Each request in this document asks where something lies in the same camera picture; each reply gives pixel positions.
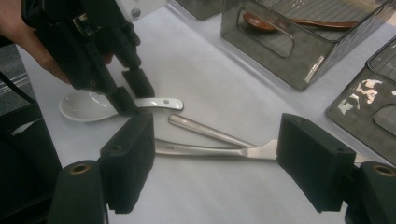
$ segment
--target copper spoon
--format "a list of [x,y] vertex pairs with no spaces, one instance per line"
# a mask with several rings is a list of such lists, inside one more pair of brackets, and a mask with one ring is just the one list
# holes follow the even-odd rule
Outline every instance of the copper spoon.
[[[273,32],[276,31],[276,28],[269,24],[266,21],[263,21],[259,17],[246,12],[243,15],[243,18],[247,24],[250,26],[262,30],[264,32]],[[357,21],[310,21],[310,20],[296,20],[296,19],[291,19],[293,22],[298,23],[300,25],[305,25],[305,26],[313,26],[321,29],[326,29],[326,30],[348,30],[352,27],[354,27],[356,24],[358,24]]]

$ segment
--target white tabletop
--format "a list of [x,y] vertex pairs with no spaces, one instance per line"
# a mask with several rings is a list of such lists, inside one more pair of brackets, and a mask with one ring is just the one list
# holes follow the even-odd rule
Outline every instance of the white tabletop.
[[[221,16],[196,21],[177,6],[166,6],[134,23],[141,38],[138,55],[157,97],[183,100],[178,114],[254,145],[276,139],[282,113],[315,122],[359,151],[374,152],[332,124],[324,111],[363,68],[367,59],[396,35],[384,24],[306,91],[295,91],[227,44],[219,35]],[[100,148],[127,118],[81,123],[62,116],[59,101],[72,87],[21,57],[63,166],[96,160]],[[109,66],[124,85],[117,60]],[[228,146],[167,123],[170,110],[153,110],[155,135],[192,145]],[[157,156],[140,199],[129,215],[110,223],[344,223],[340,213],[317,214],[298,186],[274,161],[227,161]]]

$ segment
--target white spoon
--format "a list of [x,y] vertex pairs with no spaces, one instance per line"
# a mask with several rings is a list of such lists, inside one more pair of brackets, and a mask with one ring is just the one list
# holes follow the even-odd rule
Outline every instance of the white spoon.
[[[175,110],[183,109],[183,102],[174,98],[134,99],[137,107],[159,107]],[[107,119],[118,114],[104,95],[89,91],[75,91],[59,102],[59,110],[68,119],[81,122]]]

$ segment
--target spoon bowl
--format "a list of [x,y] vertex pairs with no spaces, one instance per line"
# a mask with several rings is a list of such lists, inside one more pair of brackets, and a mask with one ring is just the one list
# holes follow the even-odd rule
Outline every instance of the spoon bowl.
[[[276,31],[275,26],[282,27],[282,25],[283,26],[285,25],[282,24],[281,21],[271,21],[271,23],[273,24],[272,25],[269,22],[263,21],[259,17],[249,12],[246,12],[243,15],[243,19],[249,26],[261,30],[263,32],[274,32]],[[322,30],[332,30],[332,31],[345,31],[358,24],[357,21],[311,21],[311,20],[297,20],[297,19],[291,19],[291,20],[300,25],[311,26]]]
[[[137,107],[168,108],[182,110],[181,100],[174,98],[140,98],[134,99]],[[68,119],[91,122],[107,119],[118,114],[117,110],[104,95],[89,91],[75,91],[66,95],[59,102],[59,110]]]

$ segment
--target human hand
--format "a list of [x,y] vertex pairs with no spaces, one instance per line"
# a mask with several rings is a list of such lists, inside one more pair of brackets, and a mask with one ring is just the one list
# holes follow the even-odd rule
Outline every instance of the human hand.
[[66,74],[35,36],[34,29],[22,20],[21,0],[0,0],[0,35],[25,49],[41,67],[70,84]]

